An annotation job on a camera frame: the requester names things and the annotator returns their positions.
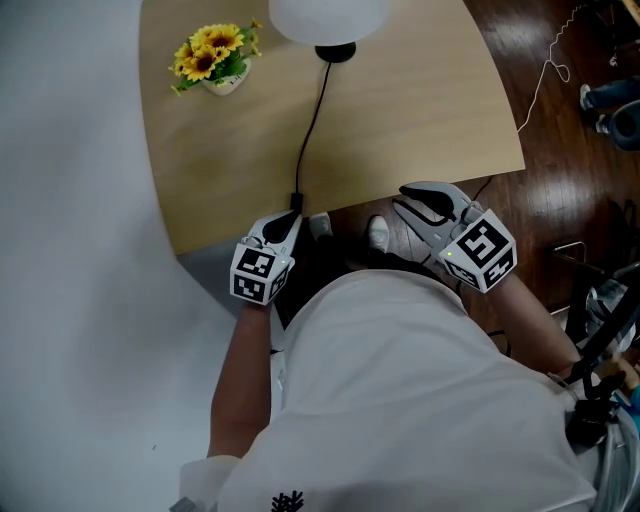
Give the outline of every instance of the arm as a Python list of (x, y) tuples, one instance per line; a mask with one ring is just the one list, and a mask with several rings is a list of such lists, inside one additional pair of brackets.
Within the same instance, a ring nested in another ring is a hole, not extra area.
[(211, 402), (207, 457), (243, 457), (271, 415), (270, 306), (240, 313)]
[(624, 386), (622, 387), (622, 391), (627, 395), (627, 398), (631, 400), (633, 406), (637, 407), (637, 405), (640, 405), (637, 403), (639, 397), (636, 395), (634, 400), (634, 394), (635, 391), (640, 388), (640, 375), (638, 375), (638, 372), (631, 366), (629, 361), (620, 354), (614, 354), (611, 359), (605, 361), (596, 369), (596, 373), (600, 378), (617, 375), (621, 372), (624, 373)]
[(549, 312), (512, 272), (487, 294), (513, 358), (542, 373), (566, 377), (580, 355)]

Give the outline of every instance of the white cable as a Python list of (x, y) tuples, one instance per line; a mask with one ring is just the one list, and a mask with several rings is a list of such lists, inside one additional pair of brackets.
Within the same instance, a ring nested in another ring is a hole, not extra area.
[[(531, 118), (531, 111), (533, 110), (533, 107), (538, 101), (538, 92), (540, 91), (540, 85), (542, 84), (542, 79), (544, 78), (544, 72), (547, 69), (547, 64), (551, 64), (555, 68), (556, 72), (558, 73), (558, 76), (560, 77), (560, 80), (562, 80), (565, 84), (569, 83), (569, 80), (571, 80), (571, 71), (569, 71), (569, 68), (565, 64), (556, 64), (553, 61), (553, 57), (551, 56), (551, 51), (553, 50), (553, 47), (556, 44), (558, 44), (558, 41), (560, 40), (560, 36), (564, 34), (565, 29), (569, 28), (569, 25), (574, 21), (576, 17), (576, 13), (583, 7), (587, 7), (587, 4), (579, 5), (573, 11), (571, 11), (571, 17), (567, 20), (567, 22), (564, 25), (562, 25), (560, 32), (556, 34), (555, 41), (549, 45), (549, 58), (545, 60), (544, 64), (542, 65), (542, 72), (540, 73), (540, 79), (538, 80), (538, 85), (536, 86), (536, 92), (533, 95), (533, 101), (531, 102), (531, 106), (529, 107), (529, 112), (527, 112), (527, 119), (525, 120), (524, 123), (522, 123), (520, 128), (518, 128), (518, 133), (520, 133), (520, 130), (522, 130), (525, 126), (527, 126), (527, 124), (529, 124), (529, 119)], [(561, 69), (564, 69), (567, 72), (567, 78), (562, 76)]]

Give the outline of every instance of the white lamp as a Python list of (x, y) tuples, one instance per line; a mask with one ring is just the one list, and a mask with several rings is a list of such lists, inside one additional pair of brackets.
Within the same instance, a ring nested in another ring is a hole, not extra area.
[(353, 57), (355, 41), (380, 28), (389, 0), (269, 0), (269, 12), (282, 35), (338, 63)]

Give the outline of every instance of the printed logo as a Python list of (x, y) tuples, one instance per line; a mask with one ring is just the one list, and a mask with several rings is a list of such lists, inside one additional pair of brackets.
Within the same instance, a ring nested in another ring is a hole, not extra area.
[(293, 491), (291, 497), (280, 493), (280, 496), (275, 496), (271, 499), (271, 512), (296, 512), (300, 510), (304, 505), (301, 492)]

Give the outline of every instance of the fiducial marker cube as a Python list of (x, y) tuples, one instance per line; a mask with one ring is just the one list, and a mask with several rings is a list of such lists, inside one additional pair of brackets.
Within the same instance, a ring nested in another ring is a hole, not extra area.
[(231, 264), (231, 295), (268, 304), (284, 287), (293, 264), (290, 256), (238, 244)]
[(482, 293), (488, 292), (518, 263), (515, 240), (491, 210), (438, 257), (449, 274)]

